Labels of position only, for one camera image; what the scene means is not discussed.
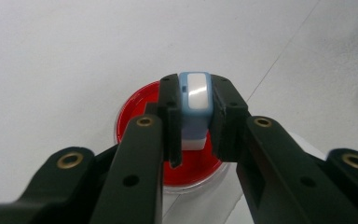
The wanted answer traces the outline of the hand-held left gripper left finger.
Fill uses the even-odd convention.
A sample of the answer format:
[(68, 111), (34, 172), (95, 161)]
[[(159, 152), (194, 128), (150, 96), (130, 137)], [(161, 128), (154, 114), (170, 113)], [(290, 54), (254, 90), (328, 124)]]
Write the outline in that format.
[(182, 103), (177, 74), (163, 77), (158, 83), (158, 100), (148, 102), (146, 114), (158, 116), (163, 129), (163, 156), (175, 169), (182, 164)]

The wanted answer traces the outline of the round red ink pad dish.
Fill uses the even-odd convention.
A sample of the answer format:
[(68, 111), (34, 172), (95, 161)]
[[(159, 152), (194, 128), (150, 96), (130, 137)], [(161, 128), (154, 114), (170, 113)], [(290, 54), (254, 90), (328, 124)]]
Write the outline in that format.
[[(158, 87), (158, 81), (147, 84), (123, 104), (115, 125), (117, 143), (121, 141), (130, 119), (143, 114), (147, 103), (155, 103), (158, 100)], [(207, 134), (202, 150), (183, 151), (183, 162), (179, 167), (172, 168), (167, 161), (164, 163), (164, 191), (188, 193), (201, 189), (216, 182), (226, 168), (227, 165), (212, 154), (211, 139)]]

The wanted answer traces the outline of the white board table cover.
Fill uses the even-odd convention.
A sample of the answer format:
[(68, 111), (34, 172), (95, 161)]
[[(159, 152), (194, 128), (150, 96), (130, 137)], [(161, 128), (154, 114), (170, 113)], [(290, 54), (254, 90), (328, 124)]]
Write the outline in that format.
[(0, 0), (0, 203), (52, 153), (111, 147), (122, 104), (183, 71), (307, 150), (358, 150), (358, 0)]

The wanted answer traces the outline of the blue and white stamp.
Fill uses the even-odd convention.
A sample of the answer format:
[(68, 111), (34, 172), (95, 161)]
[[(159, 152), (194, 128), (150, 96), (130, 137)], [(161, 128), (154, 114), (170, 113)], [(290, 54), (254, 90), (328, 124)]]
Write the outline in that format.
[(179, 75), (182, 105), (182, 150), (203, 150), (213, 115), (211, 75), (184, 72)]

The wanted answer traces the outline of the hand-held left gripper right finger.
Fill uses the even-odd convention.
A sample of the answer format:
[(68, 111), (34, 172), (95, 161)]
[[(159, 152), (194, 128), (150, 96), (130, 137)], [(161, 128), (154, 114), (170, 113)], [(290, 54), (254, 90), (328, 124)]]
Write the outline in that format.
[(232, 82), (225, 77), (211, 75), (213, 87), (213, 118), (210, 136), (213, 154), (220, 161), (235, 162), (243, 149), (242, 136), (248, 105)]

